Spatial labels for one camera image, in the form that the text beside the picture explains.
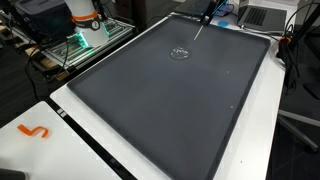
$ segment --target white table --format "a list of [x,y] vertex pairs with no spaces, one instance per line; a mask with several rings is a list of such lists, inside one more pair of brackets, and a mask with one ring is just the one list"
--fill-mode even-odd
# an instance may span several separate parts
[[[26,136],[20,124],[48,128],[48,137]],[[1,128],[0,146],[0,168],[22,171],[30,180],[121,179],[45,102]]]
[[[271,7],[288,10],[288,17],[297,8],[267,2],[269,5],[270,3]],[[228,28],[239,29],[235,25],[236,18],[232,15],[226,18],[214,18],[212,24],[217,24],[220,20],[228,21],[231,24]],[[240,113],[214,177],[215,180],[265,179],[285,74],[280,64],[281,60],[275,58],[275,47],[271,47]],[[50,97],[137,179],[169,179],[66,86],[58,89]]]

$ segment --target floor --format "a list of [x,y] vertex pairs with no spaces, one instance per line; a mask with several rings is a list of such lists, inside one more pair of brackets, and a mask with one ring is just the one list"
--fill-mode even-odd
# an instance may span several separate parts
[[[170,0],[149,0],[147,2],[149,26],[161,19],[158,19],[158,17],[165,16],[177,5],[176,2]],[[37,103],[24,71],[27,59],[26,55],[17,54],[10,46],[4,46],[4,49],[0,50],[0,128]],[[320,67],[320,61],[316,59],[303,42],[300,42],[299,45],[299,61]],[[38,72],[35,72],[32,68],[30,70],[34,78],[41,80]],[[50,84],[37,84],[38,96],[41,100],[48,100],[49,94],[64,83],[54,81]],[[293,122],[301,131],[320,145],[319,128],[301,122],[290,122]],[[93,140],[89,140],[89,142],[92,147],[100,148],[99,151],[101,152],[99,154],[104,156],[105,159],[112,159],[101,150],[99,145],[94,144]],[[309,151],[288,130],[277,124],[266,179],[320,180],[319,164],[320,153]],[[118,169],[120,169],[119,173],[124,173],[123,169],[120,167]]]

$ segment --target laptop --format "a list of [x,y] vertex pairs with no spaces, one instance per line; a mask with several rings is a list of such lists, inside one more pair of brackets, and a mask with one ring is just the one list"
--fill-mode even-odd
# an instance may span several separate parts
[[[221,9],[227,0],[221,0],[220,7]],[[209,6],[210,0],[186,0],[184,3],[176,7],[173,11],[179,14],[184,14],[187,16],[201,17],[203,13],[206,12]]]
[[283,32],[286,16],[287,11],[250,5],[250,0],[240,0],[238,25],[259,31]]

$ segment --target dark gray tray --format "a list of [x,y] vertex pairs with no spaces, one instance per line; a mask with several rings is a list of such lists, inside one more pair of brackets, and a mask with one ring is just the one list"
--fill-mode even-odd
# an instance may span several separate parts
[[[169,177],[212,179],[269,40],[171,17],[69,88]],[[173,60],[181,46],[192,56]]]

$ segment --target orange curved piece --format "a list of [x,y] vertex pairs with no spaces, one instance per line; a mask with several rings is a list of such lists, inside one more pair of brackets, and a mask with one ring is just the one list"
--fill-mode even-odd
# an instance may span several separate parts
[[98,12],[97,11],[93,11],[92,14],[86,15],[86,16],[72,16],[74,20],[78,20],[78,21],[85,21],[88,19],[93,19],[95,17],[98,17]]
[[44,133],[42,134],[42,138],[46,138],[49,133],[49,130],[45,127],[42,127],[42,126],[38,126],[32,130],[29,130],[24,125],[20,124],[17,128],[28,136],[32,136],[33,134],[35,134],[41,130],[44,130]]

